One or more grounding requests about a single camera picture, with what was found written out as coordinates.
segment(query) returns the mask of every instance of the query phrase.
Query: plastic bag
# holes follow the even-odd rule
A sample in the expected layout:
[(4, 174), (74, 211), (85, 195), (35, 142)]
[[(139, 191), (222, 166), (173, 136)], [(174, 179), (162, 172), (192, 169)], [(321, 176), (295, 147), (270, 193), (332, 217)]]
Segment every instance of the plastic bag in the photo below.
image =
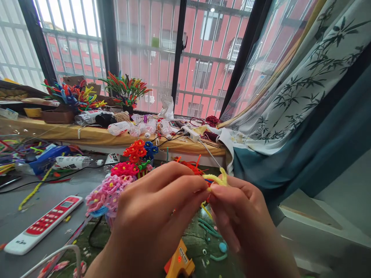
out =
[(162, 110), (158, 116), (167, 120), (174, 119), (174, 102), (172, 97), (162, 96)]

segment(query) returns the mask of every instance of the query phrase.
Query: glass pane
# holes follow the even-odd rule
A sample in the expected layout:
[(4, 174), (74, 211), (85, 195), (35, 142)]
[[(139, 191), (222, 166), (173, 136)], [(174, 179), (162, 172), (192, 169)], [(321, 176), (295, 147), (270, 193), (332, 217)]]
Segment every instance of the glass pane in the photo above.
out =
[(161, 96), (171, 96), (180, 0), (116, 0), (116, 30), (122, 74), (140, 78), (152, 92), (137, 110), (160, 112)]
[(223, 114), (223, 121), (245, 110), (271, 77), (277, 76), (276, 69), (301, 37), (317, 1), (282, 0), (272, 4), (261, 36)]
[[(56, 75), (106, 76), (96, 0), (34, 0)], [(98, 92), (105, 95), (104, 85)]]
[(187, 1), (176, 114), (219, 117), (253, 5), (254, 0)]
[(17, 0), (0, 6), (0, 75), (46, 92), (34, 46)]

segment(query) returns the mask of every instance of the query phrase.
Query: curtain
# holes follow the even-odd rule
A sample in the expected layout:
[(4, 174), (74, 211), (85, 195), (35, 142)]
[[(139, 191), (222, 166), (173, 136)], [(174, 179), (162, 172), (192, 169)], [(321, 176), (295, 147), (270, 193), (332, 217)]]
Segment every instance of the curtain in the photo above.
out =
[(287, 67), (227, 125), (223, 142), (262, 155), (278, 152), (369, 44), (370, 28), (371, 1), (326, 1)]
[(235, 148), (234, 176), (257, 186), (269, 208), (298, 188), (315, 197), (371, 148), (370, 77), (371, 44), (278, 152)]

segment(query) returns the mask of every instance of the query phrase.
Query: hand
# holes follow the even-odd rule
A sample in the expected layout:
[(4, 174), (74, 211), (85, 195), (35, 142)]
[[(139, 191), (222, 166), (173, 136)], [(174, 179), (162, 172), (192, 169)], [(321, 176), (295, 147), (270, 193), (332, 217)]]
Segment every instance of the hand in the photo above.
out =
[(208, 197), (207, 188), (201, 176), (176, 162), (132, 183), (121, 194), (112, 234), (85, 277), (160, 275)]
[(247, 277), (300, 277), (294, 257), (269, 215), (262, 192), (228, 176), (230, 186), (211, 185), (216, 226), (237, 254)]

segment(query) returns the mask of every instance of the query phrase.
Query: teal curtain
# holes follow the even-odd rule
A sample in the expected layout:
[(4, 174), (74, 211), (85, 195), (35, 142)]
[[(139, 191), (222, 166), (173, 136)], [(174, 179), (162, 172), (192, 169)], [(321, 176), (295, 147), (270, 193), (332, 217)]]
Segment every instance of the teal curtain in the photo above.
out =
[(234, 176), (260, 188), (269, 207), (298, 188), (322, 191), (371, 148), (370, 61), (369, 45), (278, 152), (234, 148)]

